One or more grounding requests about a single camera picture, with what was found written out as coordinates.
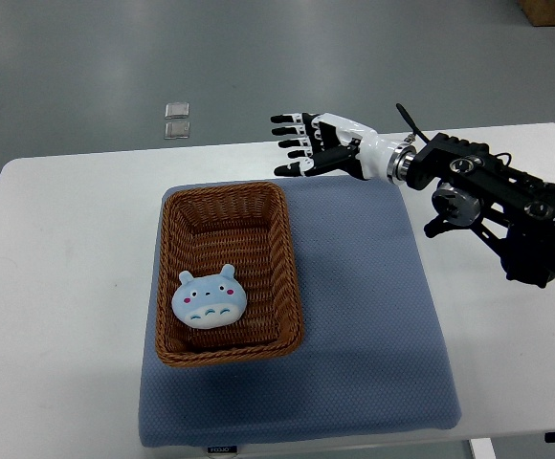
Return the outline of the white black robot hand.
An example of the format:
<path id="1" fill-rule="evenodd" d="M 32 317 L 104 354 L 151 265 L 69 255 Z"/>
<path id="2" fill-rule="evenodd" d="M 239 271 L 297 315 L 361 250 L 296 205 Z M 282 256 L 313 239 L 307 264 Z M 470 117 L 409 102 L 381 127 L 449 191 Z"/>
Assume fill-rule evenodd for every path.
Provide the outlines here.
<path id="1" fill-rule="evenodd" d="M 288 151 L 293 161 L 274 169 L 278 177 L 314 177 L 341 170 L 359 180 L 396 180 L 395 162 L 405 153 L 404 141 L 389 140 L 357 121 L 328 113 L 280 114 L 270 121 L 295 124 L 275 127 L 273 135 L 300 136 L 279 141 L 279 147 L 312 148 Z"/>

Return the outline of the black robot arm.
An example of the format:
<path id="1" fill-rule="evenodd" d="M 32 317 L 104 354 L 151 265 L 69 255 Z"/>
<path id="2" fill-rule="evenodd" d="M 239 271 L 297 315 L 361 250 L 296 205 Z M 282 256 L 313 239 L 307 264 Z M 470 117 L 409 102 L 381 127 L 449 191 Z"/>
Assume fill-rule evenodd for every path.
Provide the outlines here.
<path id="1" fill-rule="evenodd" d="M 428 138 L 402 104 L 396 108 L 411 129 L 402 141 L 329 113 L 273 116 L 272 133 L 291 160 L 275 175 L 340 170 L 418 191 L 437 181 L 427 237 L 471 230 L 499 257 L 507 279 L 540 288 L 554 280 L 555 184 L 512 167 L 510 153 L 494 154 L 486 143 L 444 133 Z"/>

